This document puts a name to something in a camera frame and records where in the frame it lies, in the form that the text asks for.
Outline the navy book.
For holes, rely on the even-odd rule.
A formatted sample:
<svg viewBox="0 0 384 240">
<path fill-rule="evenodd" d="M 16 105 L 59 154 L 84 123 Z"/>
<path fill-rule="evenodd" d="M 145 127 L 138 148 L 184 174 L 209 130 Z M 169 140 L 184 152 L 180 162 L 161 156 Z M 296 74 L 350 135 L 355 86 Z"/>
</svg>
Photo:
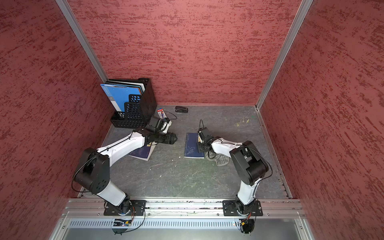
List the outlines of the navy book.
<svg viewBox="0 0 384 240">
<path fill-rule="evenodd" d="M 157 145 L 145 145 L 129 153 L 129 156 L 148 161 Z"/>
<path fill-rule="evenodd" d="M 198 133 L 187 133 L 186 135 L 186 145 L 185 145 L 185 158 L 191 159 L 204 159 L 205 154 L 199 153 L 198 151 Z"/>
</svg>

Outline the grey striped wiping cloth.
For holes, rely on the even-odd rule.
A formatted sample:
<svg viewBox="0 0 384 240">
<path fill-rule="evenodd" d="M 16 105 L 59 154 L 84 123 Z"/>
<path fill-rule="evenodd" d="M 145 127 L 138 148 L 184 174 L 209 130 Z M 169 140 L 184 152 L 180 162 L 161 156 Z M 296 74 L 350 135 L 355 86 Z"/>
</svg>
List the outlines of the grey striped wiping cloth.
<svg viewBox="0 0 384 240">
<path fill-rule="evenodd" d="M 218 167 L 222 167 L 227 165 L 231 158 L 225 155 L 208 152 L 206 153 L 206 159 L 211 162 L 215 162 Z"/>
</svg>

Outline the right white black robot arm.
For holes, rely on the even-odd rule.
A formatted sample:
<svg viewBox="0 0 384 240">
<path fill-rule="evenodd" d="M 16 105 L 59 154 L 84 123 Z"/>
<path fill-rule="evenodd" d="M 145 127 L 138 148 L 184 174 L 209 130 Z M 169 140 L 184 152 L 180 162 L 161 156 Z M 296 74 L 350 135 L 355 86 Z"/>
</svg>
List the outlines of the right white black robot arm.
<svg viewBox="0 0 384 240">
<path fill-rule="evenodd" d="M 236 200 L 231 204 L 241 216 L 252 212 L 256 203 L 256 191 L 260 182 L 269 171 L 267 161 L 262 157 L 251 141 L 235 143 L 223 138 L 214 137 L 208 128 L 198 130 L 198 151 L 224 155 L 232 159 L 238 176 L 241 179 Z"/>
</svg>

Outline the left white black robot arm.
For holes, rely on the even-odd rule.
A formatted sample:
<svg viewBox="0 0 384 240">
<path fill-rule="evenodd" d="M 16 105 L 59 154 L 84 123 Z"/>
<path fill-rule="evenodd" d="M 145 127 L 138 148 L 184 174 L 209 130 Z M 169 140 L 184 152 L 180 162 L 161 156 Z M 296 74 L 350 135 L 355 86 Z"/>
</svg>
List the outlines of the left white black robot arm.
<svg viewBox="0 0 384 240">
<path fill-rule="evenodd" d="M 177 139 L 175 133 L 152 132 L 139 128 L 105 147 L 85 149 L 74 173 L 73 182 L 103 199 L 116 215 L 132 214 L 133 207 L 129 195 L 111 181 L 111 166 L 132 151 L 150 143 L 173 145 Z"/>
</svg>

